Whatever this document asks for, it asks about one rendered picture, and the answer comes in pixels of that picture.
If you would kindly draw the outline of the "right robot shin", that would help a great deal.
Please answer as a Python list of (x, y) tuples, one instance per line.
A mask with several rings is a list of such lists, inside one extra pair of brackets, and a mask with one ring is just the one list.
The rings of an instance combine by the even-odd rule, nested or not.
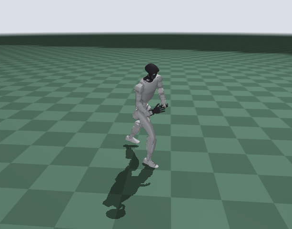
[(155, 146), (156, 146), (156, 141), (157, 139), (155, 139), (155, 141), (153, 141), (153, 138), (148, 136), (147, 137), (147, 142), (146, 142), (146, 150), (147, 150), (147, 161), (151, 161), (151, 157), (153, 155)]

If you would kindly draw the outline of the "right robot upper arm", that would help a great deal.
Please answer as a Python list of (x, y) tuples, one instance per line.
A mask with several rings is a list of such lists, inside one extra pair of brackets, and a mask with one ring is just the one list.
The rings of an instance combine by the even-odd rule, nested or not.
[(136, 106), (139, 103), (143, 105), (143, 101), (141, 101), (143, 90), (144, 90), (144, 84), (142, 83), (137, 84), (134, 88), (135, 96), (136, 96)]

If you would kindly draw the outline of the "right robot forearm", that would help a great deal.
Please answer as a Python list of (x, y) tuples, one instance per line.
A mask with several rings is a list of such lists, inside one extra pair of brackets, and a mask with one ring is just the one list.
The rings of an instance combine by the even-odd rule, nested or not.
[(148, 117), (148, 116), (150, 116), (150, 115), (152, 115), (153, 113), (152, 113), (152, 111), (148, 111), (147, 109), (146, 109), (146, 107), (145, 106), (143, 106), (142, 104), (137, 104), (137, 107), (138, 107), (138, 109), (141, 111), (141, 112), (143, 112), (143, 114), (146, 116), (146, 117)]

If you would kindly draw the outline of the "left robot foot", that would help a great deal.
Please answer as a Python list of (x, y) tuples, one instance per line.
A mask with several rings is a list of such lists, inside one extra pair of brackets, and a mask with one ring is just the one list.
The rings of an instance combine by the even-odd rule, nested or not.
[(133, 138), (129, 138), (129, 135), (125, 137), (125, 140), (131, 141), (131, 142), (136, 143), (136, 144), (140, 143), (140, 141), (135, 139), (134, 137)]

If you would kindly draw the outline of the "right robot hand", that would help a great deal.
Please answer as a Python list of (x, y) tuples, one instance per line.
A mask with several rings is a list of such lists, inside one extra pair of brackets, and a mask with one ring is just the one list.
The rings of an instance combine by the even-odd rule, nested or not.
[[(156, 113), (156, 114), (159, 114), (159, 113), (162, 113), (162, 112), (165, 112), (165, 111), (161, 111), (161, 110), (164, 110), (165, 108), (164, 107), (161, 107), (161, 106), (163, 106), (163, 105), (161, 105), (161, 106), (159, 106), (159, 107), (157, 107), (159, 104), (157, 104), (156, 106), (155, 106), (155, 108), (152, 110), (149, 110), (149, 111), (152, 111), (152, 115), (154, 115), (154, 113)], [(161, 108), (160, 108), (161, 107)], [(162, 108), (164, 108), (164, 109), (162, 109)], [(160, 110), (161, 109), (161, 110)], [(150, 115), (151, 116), (151, 115)]]

